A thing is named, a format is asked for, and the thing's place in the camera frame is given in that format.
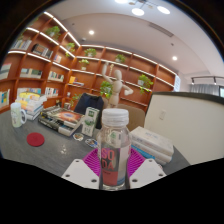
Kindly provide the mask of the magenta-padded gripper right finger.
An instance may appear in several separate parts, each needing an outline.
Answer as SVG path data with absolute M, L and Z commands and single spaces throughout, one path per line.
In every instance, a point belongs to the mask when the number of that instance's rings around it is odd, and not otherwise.
M 136 150 L 131 150 L 128 159 L 128 180 L 131 189 L 143 187 L 165 176 L 163 169 L 154 159 L 146 159 Z

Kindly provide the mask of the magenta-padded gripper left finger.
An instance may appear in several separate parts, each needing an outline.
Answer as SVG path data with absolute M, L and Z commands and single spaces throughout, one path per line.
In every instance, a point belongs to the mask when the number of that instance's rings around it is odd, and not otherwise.
M 98 153 L 93 149 L 83 159 L 74 159 L 62 177 L 81 187 L 98 189 L 100 172 Z

